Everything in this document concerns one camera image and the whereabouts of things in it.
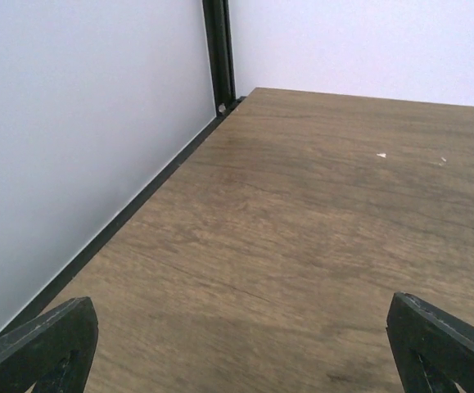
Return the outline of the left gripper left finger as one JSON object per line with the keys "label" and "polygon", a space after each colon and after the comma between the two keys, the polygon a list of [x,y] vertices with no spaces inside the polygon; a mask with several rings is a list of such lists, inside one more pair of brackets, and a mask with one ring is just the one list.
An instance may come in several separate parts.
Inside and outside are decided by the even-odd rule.
{"label": "left gripper left finger", "polygon": [[0,337],[0,392],[83,392],[97,339],[88,297],[31,319]]}

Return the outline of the left black frame post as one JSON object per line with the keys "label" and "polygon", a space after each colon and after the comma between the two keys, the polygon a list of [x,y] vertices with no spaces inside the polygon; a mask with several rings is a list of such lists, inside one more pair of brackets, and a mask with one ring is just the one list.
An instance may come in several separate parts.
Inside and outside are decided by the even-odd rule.
{"label": "left black frame post", "polygon": [[217,116],[237,100],[228,0],[202,1]]}

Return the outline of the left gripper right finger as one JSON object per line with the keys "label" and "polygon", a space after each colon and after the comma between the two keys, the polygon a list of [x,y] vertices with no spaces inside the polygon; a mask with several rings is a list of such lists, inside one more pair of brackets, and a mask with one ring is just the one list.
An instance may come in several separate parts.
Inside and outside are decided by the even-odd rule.
{"label": "left gripper right finger", "polygon": [[406,392],[474,392],[474,327],[396,292],[386,332]]}

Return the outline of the black left side rail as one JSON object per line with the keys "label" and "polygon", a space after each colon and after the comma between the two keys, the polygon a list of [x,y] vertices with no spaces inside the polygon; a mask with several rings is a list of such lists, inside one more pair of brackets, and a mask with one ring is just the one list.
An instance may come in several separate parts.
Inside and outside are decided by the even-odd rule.
{"label": "black left side rail", "polygon": [[188,159],[188,157],[223,123],[223,121],[236,110],[245,98],[243,96],[229,105],[226,111],[215,117],[199,134],[192,139],[156,177],[149,182],[125,208],[122,209],[80,253],[75,256],[58,275],[41,290],[30,303],[23,308],[1,331],[0,337],[18,328],[32,318],[40,315],[46,307],[67,287],[77,274],[88,264],[105,244],[133,217],[133,215],[147,202],[148,199],[168,180],[170,176]]}

